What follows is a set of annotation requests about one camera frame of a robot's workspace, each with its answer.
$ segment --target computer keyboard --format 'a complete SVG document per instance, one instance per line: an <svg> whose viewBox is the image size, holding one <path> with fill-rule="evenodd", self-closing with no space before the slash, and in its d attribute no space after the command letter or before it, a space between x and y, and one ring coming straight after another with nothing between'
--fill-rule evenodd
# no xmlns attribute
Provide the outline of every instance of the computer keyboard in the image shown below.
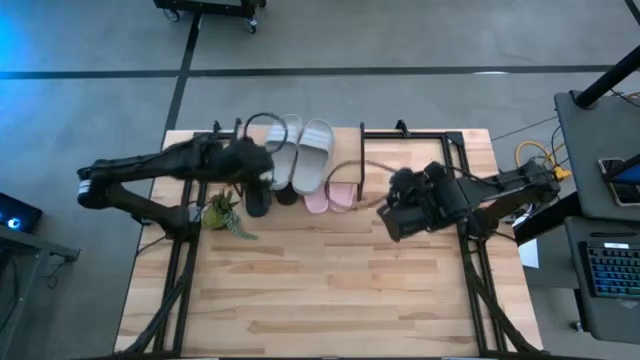
<svg viewBox="0 0 640 360"><path fill-rule="evenodd" d="M589 269L595 296L640 298L640 247L624 245L629 248L620 249L603 243L583 244L585 270Z"/></svg>

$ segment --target wooden tabletop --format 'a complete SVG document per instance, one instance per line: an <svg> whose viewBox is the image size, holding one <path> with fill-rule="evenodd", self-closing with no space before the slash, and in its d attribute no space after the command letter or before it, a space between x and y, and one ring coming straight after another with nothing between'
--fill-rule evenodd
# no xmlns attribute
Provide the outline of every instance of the wooden tabletop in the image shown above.
<svg viewBox="0 0 640 360"><path fill-rule="evenodd" d="M495 174L488 131L460 131L472 173ZM191 131L170 131L165 146L191 136ZM368 159L396 168L418 170L442 161L437 140L366 140L365 145ZM388 179L383 170L367 168L365 198L386 193ZM208 188L212 195L220 187ZM182 182L159 178L151 198L175 205L181 192ZM236 209L259 240L201 232L183 356L477 355L453 227L394 243L375 209L310 215L301 202L286 207L274 201L257 219L248 217L242 204ZM508 227L500 230L512 233ZM140 246L162 235L157 226L147 227ZM487 244L498 302L525 338L541 348L516 244L500 237ZM116 350L131 344L158 309L170 248L171 242L163 241L138 257ZM486 308L483 318L495 348Z"/></svg>

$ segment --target small plant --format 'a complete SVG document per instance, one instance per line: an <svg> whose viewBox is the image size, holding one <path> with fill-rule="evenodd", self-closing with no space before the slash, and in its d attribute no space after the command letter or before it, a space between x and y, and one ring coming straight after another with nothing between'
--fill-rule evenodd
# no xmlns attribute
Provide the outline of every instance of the small plant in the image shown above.
<svg viewBox="0 0 640 360"><path fill-rule="evenodd" d="M213 195L202 213L202 225L205 228L215 230L228 228L231 233L241 239L256 240L258 237L249 234L240 226L240 216L236 214L233 207L238 205L239 201L231 201L233 193L231 190L225 194L224 189L220 193Z"/></svg>

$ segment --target pink slide sandal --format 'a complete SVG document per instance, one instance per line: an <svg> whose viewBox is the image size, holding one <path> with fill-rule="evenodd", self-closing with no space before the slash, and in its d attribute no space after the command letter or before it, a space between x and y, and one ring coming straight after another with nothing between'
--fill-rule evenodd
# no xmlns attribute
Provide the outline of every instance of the pink slide sandal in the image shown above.
<svg viewBox="0 0 640 360"><path fill-rule="evenodd" d="M353 205L353 195L356 185L353 184L329 184L329 207L334 212L345 212Z"/></svg>
<svg viewBox="0 0 640 360"><path fill-rule="evenodd" d="M324 193L324 186L316 192L304 196L304 205L311 214L322 214L329 209L329 199Z"/></svg>

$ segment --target yellow cable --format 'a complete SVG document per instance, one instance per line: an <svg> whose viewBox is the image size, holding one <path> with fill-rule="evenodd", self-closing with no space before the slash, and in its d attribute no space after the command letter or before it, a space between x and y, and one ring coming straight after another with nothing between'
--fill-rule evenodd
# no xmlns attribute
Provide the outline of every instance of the yellow cable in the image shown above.
<svg viewBox="0 0 640 360"><path fill-rule="evenodd" d="M520 151L522 150L523 147L525 147L527 145L535 146L535 147L539 148L540 150L544 151L544 153L546 155L545 162L547 161L548 158L551 158L553 156L547 151L547 149L544 148L544 146L542 146L542 144L540 144L538 142L535 142L535 141L523 141L516 148L516 165L518 167L520 167Z"/></svg>
<svg viewBox="0 0 640 360"><path fill-rule="evenodd" d="M520 145L518 145L518 147L516 148L516 165L518 167L520 167L520 151L522 151L522 148L524 148L527 145L535 146L535 147L539 148L540 150L544 151L546 156L544 158L544 162L542 163L543 165L548 161L549 163L551 163L552 167L557 167L558 166L557 159L555 159L553 157L553 153L550 153L549 151L547 151L547 149L545 149L545 147L542 146L542 144L540 144L539 142L527 140L527 141L521 142ZM558 145L555 148L554 152L562 149L563 146L564 146L564 143Z"/></svg>
<svg viewBox="0 0 640 360"><path fill-rule="evenodd" d="M523 141L522 143L520 143L520 145L518 145L518 147L516 148L516 165L518 165L518 167L520 167L520 151L522 151L522 148L524 148L525 146L535 146L537 148L539 148L540 150L544 151L545 153L545 158L544 158L544 162L542 163L542 165L544 165L547 161L549 161L552 165L552 171L554 172L554 175L556 177L556 179L558 181L562 181L564 179L566 179L567 177L571 176L571 171L565 170L562 168L562 166L558 165L555 157L553 156L552 153L549 153L549 151L547 151L547 149L545 149L544 146L542 146L542 144L535 142L535 141ZM555 151L558 151L560 149L562 149L562 147L565 145L565 143L562 143L560 145L558 145L555 148Z"/></svg>

